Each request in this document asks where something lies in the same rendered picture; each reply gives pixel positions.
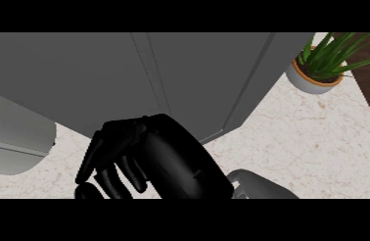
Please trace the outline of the green plant in white pot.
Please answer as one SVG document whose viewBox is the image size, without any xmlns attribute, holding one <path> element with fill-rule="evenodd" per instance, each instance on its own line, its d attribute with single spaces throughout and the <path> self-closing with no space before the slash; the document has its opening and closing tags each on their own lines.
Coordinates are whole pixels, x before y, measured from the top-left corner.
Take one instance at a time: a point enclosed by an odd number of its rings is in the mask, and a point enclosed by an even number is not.
<svg viewBox="0 0 370 241">
<path fill-rule="evenodd" d="M 332 33 L 328 32 L 316 45 L 312 44 L 310 37 L 285 70 L 285 77 L 302 92 L 313 95 L 327 93 L 346 77 L 344 72 L 370 65 L 370 60 L 343 64 L 366 46 L 363 40 L 370 37 L 370 32 L 355 40 L 353 36 L 355 32 L 343 32 L 332 38 Z"/>
</svg>

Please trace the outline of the grey cabinet door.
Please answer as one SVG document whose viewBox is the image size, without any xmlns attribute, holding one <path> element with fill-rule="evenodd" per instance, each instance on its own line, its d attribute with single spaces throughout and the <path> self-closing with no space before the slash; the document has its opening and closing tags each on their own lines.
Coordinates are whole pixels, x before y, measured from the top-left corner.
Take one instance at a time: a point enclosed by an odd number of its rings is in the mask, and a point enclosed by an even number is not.
<svg viewBox="0 0 370 241">
<path fill-rule="evenodd" d="M 169 111 L 144 32 L 0 32 L 0 96 L 89 137 Z"/>
<path fill-rule="evenodd" d="M 153 32 L 148 39 L 170 116 L 207 142 L 225 127 L 269 34 Z"/>
</svg>

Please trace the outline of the grey cabinet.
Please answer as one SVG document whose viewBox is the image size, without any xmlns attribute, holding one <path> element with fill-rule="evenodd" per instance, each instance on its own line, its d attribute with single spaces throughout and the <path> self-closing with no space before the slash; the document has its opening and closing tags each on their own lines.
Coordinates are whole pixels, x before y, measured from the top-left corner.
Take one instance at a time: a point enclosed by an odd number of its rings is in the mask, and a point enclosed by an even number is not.
<svg viewBox="0 0 370 241">
<path fill-rule="evenodd" d="M 225 121 L 225 127 L 220 134 L 212 137 L 209 141 L 243 124 L 304 43 L 312 37 L 307 32 L 268 32 L 268 34 L 268 45 L 240 91 L 240 96 Z"/>
</svg>

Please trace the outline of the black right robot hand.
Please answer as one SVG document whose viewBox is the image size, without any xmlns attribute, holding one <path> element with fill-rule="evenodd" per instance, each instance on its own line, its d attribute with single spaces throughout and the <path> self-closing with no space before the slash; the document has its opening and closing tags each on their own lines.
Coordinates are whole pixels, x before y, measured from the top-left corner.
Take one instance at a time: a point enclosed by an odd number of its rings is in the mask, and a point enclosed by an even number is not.
<svg viewBox="0 0 370 241">
<path fill-rule="evenodd" d="M 228 199 L 234 187 L 204 148 L 164 114 L 111 120 L 94 132 L 74 177 L 77 199 Z"/>
</svg>

